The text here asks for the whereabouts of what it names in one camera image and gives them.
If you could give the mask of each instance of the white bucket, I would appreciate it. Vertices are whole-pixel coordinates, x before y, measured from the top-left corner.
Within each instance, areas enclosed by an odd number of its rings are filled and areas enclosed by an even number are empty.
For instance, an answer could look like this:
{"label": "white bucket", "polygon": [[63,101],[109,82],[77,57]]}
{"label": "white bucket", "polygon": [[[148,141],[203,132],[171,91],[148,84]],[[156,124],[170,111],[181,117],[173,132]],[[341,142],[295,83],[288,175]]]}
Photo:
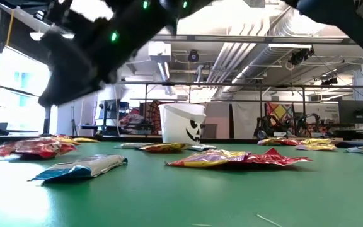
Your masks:
{"label": "white bucket", "polygon": [[164,143],[199,144],[205,120],[204,106],[189,103],[159,105]]}

